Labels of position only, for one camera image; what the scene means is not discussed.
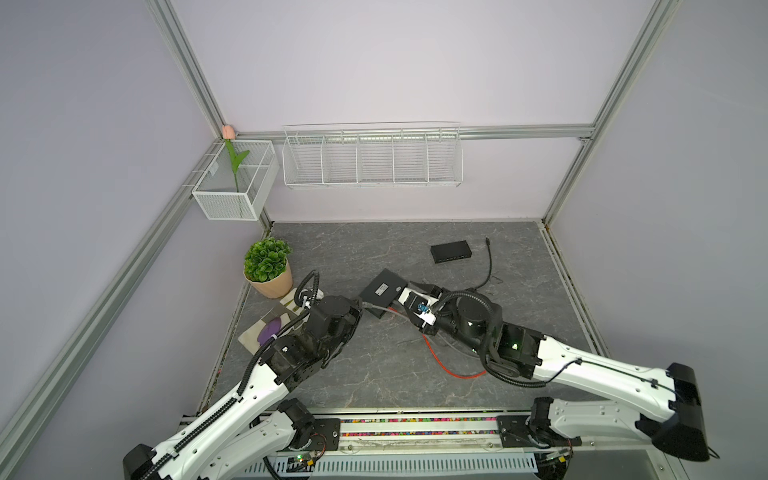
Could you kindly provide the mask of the large black network switch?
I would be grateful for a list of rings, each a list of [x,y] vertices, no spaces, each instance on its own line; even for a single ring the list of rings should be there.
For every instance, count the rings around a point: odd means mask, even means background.
[[[383,269],[359,294],[364,301],[388,307],[396,301],[408,282],[389,269]]]

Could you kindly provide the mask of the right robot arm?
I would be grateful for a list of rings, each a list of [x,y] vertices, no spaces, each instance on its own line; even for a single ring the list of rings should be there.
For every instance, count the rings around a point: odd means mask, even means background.
[[[578,349],[505,321],[500,305],[473,290],[427,296],[409,316],[423,334],[444,332],[467,346],[486,375],[507,385],[558,384],[600,397],[596,405],[572,408],[551,397],[535,400],[527,428],[537,443],[618,433],[682,460],[718,456],[708,442],[695,371],[687,365],[643,367]]]

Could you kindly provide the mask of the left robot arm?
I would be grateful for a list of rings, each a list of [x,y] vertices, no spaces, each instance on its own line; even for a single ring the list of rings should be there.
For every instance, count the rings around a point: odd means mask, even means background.
[[[311,271],[297,287],[300,312],[251,357],[239,383],[154,447],[123,459],[127,479],[231,479],[257,461],[311,442],[315,419],[292,392],[328,366],[353,337],[362,302],[319,292]]]

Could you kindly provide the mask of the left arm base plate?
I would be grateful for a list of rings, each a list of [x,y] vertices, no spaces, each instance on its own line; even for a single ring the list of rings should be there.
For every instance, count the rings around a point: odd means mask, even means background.
[[[337,451],[341,440],[340,418],[316,418],[301,426],[288,446],[295,451]]]

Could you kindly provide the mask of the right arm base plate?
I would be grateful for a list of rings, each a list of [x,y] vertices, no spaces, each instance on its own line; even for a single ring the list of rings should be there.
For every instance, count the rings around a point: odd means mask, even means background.
[[[582,439],[566,438],[549,426],[536,426],[528,415],[500,415],[496,417],[501,444],[504,448],[576,447]]]

